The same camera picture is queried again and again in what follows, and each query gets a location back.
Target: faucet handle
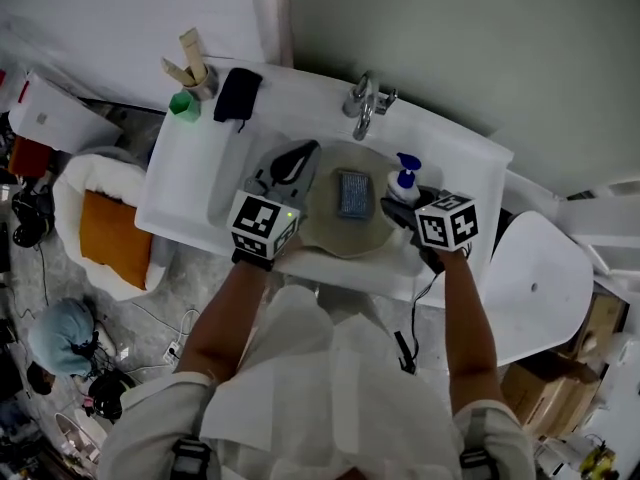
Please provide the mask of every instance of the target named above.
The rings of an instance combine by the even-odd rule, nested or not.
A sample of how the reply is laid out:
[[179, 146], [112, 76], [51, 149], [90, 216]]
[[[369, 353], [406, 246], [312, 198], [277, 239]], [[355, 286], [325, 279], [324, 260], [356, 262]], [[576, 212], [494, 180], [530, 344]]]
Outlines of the faucet handle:
[[379, 114], [381, 116], [385, 115], [387, 113], [387, 110], [389, 110], [389, 107], [393, 105], [393, 102], [397, 99], [398, 89], [393, 89], [384, 99], [378, 98], [378, 102], [376, 104], [376, 114]]

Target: soap dispenser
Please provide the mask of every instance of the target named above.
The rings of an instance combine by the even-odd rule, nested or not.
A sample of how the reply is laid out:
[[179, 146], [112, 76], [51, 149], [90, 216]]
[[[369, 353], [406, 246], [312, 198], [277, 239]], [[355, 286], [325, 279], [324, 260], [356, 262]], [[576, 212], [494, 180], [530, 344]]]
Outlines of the soap dispenser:
[[387, 197], [413, 207], [420, 199], [420, 190], [416, 185], [417, 171], [422, 163], [415, 156], [398, 153], [402, 171], [391, 171], [387, 176]]

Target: wrist strap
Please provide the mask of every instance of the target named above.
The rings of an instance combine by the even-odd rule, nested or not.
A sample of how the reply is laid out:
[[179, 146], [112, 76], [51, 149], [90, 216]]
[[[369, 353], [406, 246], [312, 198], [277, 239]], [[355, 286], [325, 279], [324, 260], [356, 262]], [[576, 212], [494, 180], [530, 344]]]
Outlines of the wrist strap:
[[251, 254], [250, 252], [243, 251], [242, 249], [236, 249], [233, 251], [233, 256], [231, 256], [231, 261], [234, 263], [238, 263], [239, 261], [245, 261], [259, 267], [267, 272], [271, 272], [273, 268], [274, 260], [268, 260], [267, 258], [261, 258], [260, 256], [256, 256], [255, 254]]

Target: white countertop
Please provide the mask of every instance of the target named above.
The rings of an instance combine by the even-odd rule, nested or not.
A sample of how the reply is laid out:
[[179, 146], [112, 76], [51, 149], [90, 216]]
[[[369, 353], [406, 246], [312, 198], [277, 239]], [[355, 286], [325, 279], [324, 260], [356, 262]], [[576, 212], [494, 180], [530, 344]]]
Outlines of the white countertop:
[[[344, 116], [342, 102], [351, 84], [267, 64], [214, 59], [220, 87], [232, 67], [261, 74], [252, 118], [213, 121], [215, 100], [202, 105], [196, 123], [168, 114], [147, 172], [136, 225], [154, 234], [230, 257], [231, 234], [224, 222], [230, 200], [262, 153], [282, 141], [345, 140], [356, 120]], [[397, 100], [386, 116], [375, 115], [359, 144], [389, 157], [399, 151], [418, 156], [419, 183], [463, 192], [476, 199], [480, 233], [469, 260], [480, 292], [491, 258], [507, 165], [513, 154], [480, 135], [427, 110]], [[300, 251], [276, 265], [282, 272], [367, 293], [411, 300], [433, 277], [426, 265], [401, 252], [394, 234], [387, 246], [357, 260]], [[441, 276], [422, 304], [444, 305]]]

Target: cardboard box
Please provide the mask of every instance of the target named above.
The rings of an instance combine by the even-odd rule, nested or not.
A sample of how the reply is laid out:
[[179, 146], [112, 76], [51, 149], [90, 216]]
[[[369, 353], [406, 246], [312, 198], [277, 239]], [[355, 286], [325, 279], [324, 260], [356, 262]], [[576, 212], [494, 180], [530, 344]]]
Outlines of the cardboard box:
[[542, 352], [511, 365], [502, 392], [527, 433], [557, 437], [573, 431], [599, 386], [586, 365]]
[[[607, 351], [611, 336], [624, 313], [625, 302], [613, 295], [594, 293], [587, 316], [578, 332], [556, 351], [569, 359], [583, 361]], [[585, 342], [595, 340], [595, 348], [584, 350]]]

